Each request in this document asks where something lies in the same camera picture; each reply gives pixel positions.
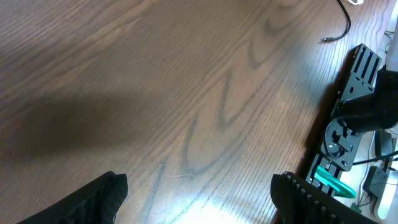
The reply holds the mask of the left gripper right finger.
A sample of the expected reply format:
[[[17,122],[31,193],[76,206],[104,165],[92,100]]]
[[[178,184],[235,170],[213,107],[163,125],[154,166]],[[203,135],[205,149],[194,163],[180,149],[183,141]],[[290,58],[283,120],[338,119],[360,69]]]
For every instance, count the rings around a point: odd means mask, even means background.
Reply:
[[[292,172],[272,176],[271,199],[283,224],[376,224]]]

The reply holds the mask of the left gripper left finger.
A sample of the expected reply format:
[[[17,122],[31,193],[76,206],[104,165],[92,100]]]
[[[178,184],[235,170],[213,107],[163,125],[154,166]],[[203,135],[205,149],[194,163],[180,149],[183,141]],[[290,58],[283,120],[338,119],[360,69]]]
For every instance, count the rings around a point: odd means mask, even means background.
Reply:
[[[113,224],[127,193],[127,175],[109,171],[21,222],[23,224]]]

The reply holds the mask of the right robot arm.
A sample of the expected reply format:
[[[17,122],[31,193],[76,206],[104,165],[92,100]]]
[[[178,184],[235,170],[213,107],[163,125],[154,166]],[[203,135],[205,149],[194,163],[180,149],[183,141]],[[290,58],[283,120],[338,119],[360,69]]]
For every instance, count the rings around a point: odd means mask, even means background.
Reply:
[[[364,44],[351,52],[322,140],[321,153],[336,165],[352,165],[362,134],[397,126],[397,37],[381,58]]]

